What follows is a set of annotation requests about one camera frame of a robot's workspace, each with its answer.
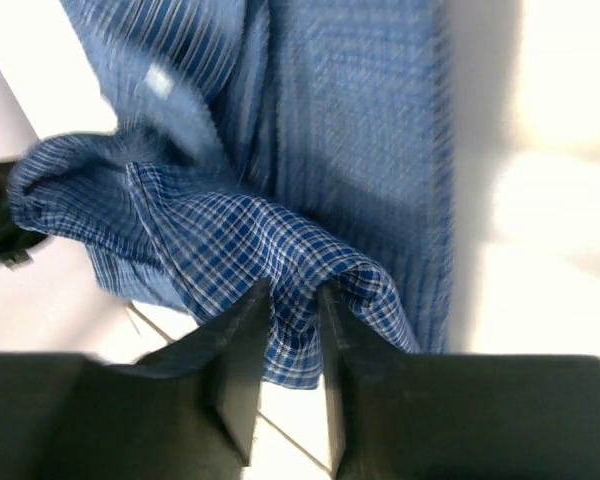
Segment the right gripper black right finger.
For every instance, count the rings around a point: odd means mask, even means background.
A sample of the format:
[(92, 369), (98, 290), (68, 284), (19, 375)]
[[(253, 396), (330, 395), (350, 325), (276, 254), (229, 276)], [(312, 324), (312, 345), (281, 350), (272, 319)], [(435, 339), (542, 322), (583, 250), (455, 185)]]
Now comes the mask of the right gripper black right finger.
[(406, 354), (319, 292), (337, 479), (600, 479), (600, 358)]

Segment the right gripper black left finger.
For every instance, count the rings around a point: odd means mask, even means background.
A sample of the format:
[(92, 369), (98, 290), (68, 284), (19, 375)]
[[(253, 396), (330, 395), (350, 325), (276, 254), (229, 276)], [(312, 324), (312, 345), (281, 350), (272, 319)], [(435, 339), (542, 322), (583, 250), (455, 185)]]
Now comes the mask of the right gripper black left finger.
[(0, 479), (236, 479), (249, 464), (269, 283), (134, 364), (0, 352)]

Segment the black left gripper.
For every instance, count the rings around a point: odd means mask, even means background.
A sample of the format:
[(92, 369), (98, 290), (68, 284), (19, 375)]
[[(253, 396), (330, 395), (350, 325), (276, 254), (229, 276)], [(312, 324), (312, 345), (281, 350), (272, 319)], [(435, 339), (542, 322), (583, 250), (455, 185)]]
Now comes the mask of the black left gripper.
[(29, 262), (29, 251), (48, 238), (47, 235), (21, 229), (11, 218), (7, 180), (15, 163), (16, 158), (0, 159), (0, 264), (8, 268)]

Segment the blue plaid long sleeve shirt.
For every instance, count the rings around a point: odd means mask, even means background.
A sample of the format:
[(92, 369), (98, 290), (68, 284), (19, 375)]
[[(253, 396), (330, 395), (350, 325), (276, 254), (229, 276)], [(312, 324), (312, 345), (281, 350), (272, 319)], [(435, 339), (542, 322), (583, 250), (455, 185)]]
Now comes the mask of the blue plaid long sleeve shirt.
[(14, 167), (24, 229), (82, 243), (99, 286), (206, 322), (270, 282), (263, 377), (312, 389), (317, 290), (409, 353), (447, 346), (445, 1), (66, 1), (111, 134)]

